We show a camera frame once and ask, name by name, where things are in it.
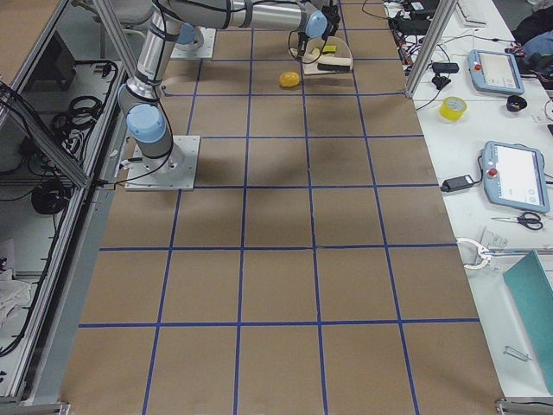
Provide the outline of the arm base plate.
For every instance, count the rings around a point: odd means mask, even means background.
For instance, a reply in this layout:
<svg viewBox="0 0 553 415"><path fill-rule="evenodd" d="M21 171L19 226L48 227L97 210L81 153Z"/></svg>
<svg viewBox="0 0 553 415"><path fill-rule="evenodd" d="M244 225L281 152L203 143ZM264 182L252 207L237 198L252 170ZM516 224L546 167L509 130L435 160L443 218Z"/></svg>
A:
<svg viewBox="0 0 553 415"><path fill-rule="evenodd" d="M196 61L212 59L216 29L185 23L174 45L171 60Z"/></svg>
<svg viewBox="0 0 553 415"><path fill-rule="evenodd" d="M132 156L140 161L130 164L124 187L129 191L192 191L199 152L200 136L174 136L168 159L147 158L136 144Z"/></svg>

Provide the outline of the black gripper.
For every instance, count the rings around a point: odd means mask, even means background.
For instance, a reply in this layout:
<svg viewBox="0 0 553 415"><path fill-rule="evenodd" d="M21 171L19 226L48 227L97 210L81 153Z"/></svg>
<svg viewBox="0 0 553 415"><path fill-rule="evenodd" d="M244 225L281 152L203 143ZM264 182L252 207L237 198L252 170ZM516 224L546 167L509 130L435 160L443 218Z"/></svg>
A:
<svg viewBox="0 0 553 415"><path fill-rule="evenodd" d="M333 0L325 1L321 6L321 12L327 19L327 27L323 32L322 39L326 41L330 36L335 36L340 26L338 5Z"/></svg>

